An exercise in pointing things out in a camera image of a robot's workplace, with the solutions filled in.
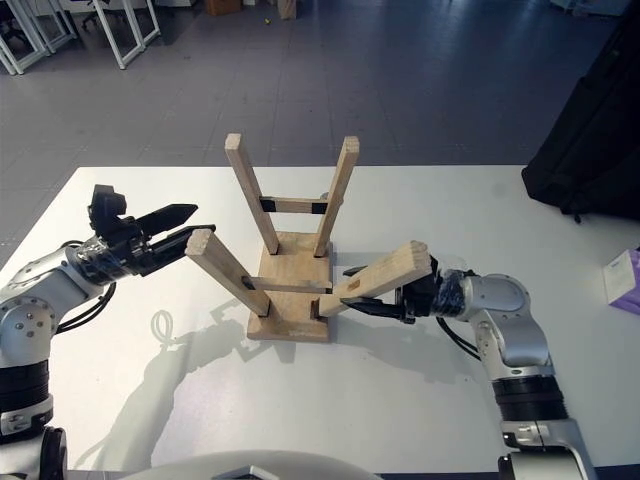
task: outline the wooden block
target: wooden block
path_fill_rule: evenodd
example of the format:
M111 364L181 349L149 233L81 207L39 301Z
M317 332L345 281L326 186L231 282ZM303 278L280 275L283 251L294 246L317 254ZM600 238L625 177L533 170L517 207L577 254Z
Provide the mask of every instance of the wooden block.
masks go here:
M329 317L349 308L340 302L341 298L377 297L430 273L427 246L411 241L334 286L331 295L320 296L318 314Z
M351 178L351 172L358 160L358 155L360 155L358 137L345 137L327 198L327 211L320 220L318 227L318 238L313 253L316 257L322 257L326 253L331 230L333 230L333 225L336 223L336 218L338 218L338 210L344 201L344 192L347 190L349 178Z
M262 210L281 213L314 213L322 215L327 210L327 201L322 198L260 197Z
M267 294L244 286L242 278L249 274L211 230L194 230L185 254L249 307L254 315L264 316L269 312Z
M230 133L227 135L224 143L224 151L227 153L229 163L238 178L238 183L240 183L242 193L244 193L247 199L249 210L251 210L253 219L256 221L258 230L260 230L264 244L267 250L269 250L269 253L275 254L278 251L278 237L273 228L271 217L262 210L262 205L260 204L260 197L262 196L260 185L258 185L253 167L249 162L249 155L242 143L242 135L239 133Z
M314 233L277 232L278 255L265 249L260 260L260 277L300 279L327 283L331 275L329 256L315 258ZM269 315L249 317L247 337L254 340L291 340L294 342L328 342L329 328L325 321L311 318L314 293L268 292L271 299Z
M249 289L271 292L332 293L333 283L297 278L244 277L242 283Z
M296 0L278 0L278 13L282 20L295 20Z

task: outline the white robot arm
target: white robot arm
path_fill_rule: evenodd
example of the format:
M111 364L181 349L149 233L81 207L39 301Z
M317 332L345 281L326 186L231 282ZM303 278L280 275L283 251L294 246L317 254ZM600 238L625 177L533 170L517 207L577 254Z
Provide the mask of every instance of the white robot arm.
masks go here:
M184 256L196 228L186 227L150 244L157 233L182 225L198 207L169 205L139 219L119 218L124 196L97 185L89 218L96 235L67 242L24 266L0 290L0 477L62 479L66 476L64 430L47 427L53 417L48 359L54 335L97 316L128 275L148 275ZM80 316L70 310L107 293Z
M432 270L437 271L433 258ZM531 316L529 292L519 281L448 270L397 289L395 305L370 298L342 301L405 323L435 316L454 342L482 361L502 414L504 443L519 450L498 459L502 479L597 478L578 424L564 406L545 335ZM476 345L457 336L444 317L469 323Z

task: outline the office chair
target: office chair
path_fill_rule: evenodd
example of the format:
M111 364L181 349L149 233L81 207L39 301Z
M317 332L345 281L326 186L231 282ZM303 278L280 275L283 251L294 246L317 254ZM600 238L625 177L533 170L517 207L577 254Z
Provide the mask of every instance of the office chair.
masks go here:
M72 2L86 2L87 0L71 0ZM107 5L109 5L111 3L111 0L89 0L89 2L87 2L87 5L93 5L93 2L104 2ZM121 20L122 22L126 22L127 21L127 16L125 15L124 12L120 11L120 10L105 10L104 11L105 15L111 15L112 17ZM93 22L93 26L97 28L98 26L98 12L91 12L89 14L87 14L86 17L84 17L82 19L82 29L86 32L88 31L87 28L87 23L89 22Z

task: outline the white object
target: white object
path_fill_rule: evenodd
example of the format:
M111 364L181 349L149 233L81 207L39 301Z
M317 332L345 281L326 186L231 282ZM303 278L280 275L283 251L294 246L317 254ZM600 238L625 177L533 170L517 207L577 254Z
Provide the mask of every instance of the white object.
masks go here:
M531 293L594 464L640 463L640 451L619 448L638 443L640 385L629 378L640 363L640 322L606 305L600 273L640 226L596 215L577 225L530 200L520 171L356 167L332 234L334 279L411 239L479 273L513 275ZM263 192L286 197L320 195L333 172L256 168ZM258 271L262 240L231 168L81 168L0 282L63 241L91 235L95 183L125 194L128 215L200 205L189 223L215 223L238 260ZM277 229L317 228L314 216L273 217ZM411 326L347 311L335 319L333 344L306 345L249 341L248 317L188 259L121 281L94 322L53 340L52 425L67 430L70 467L137 471L212 452L282 449L372 472L496 470L505 447L484 369L434 319ZM464 325L452 326L468 337Z
M113 51L113 55L116 57L116 62L118 62L118 66L121 70L127 68L127 65L131 63L131 61L140 55L146 49L147 45L151 43L151 41L160 35L160 27L158 26L158 19L156 18L156 12L153 8L153 3L151 0L147 0L147 8L149 9L149 15L151 16L151 20L153 22L153 30L146 37L142 36L142 32L140 30L140 24L138 23L138 19L136 18L136 14L133 11L133 6L131 5L131 0L122 0L122 6L124 7L125 14L127 15L127 21L129 26L131 27L131 32L133 33L133 38L136 41L136 45L131 48L124 55L120 54L120 49L118 48L118 44L116 43L116 39L113 36L113 32L111 31L111 27L109 26L109 22L104 13L104 8L100 0L93 0L93 6L98 13L98 18L100 19L100 23L102 23L102 28L104 29L104 33L107 35L107 39L109 40L109 45L111 45L111 50Z
M33 18L29 16L29 10L26 8L25 4L20 0L6 0L6 2L13 12L13 16L18 22L20 29L24 33L25 37L27 37L31 49L33 50L31 53L28 53L24 57L18 59L13 55L13 52L4 39L0 39L0 49L2 50L6 62L11 64L13 73L12 70L7 69L7 71L11 75L15 73L22 75L25 69L29 68L42 58L48 57L51 53L47 49L43 39L40 37L40 34L34 26Z

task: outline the gray floor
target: gray floor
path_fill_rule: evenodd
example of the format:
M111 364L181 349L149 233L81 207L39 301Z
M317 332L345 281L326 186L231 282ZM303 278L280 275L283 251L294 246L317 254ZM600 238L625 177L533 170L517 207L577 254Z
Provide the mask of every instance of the gray floor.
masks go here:
M76 167L226 165L228 132L255 165L333 165L347 134L360 165L526 163L615 26L545 0L299 12L162 15L124 72L90 27L84 46L0 74L0 265Z

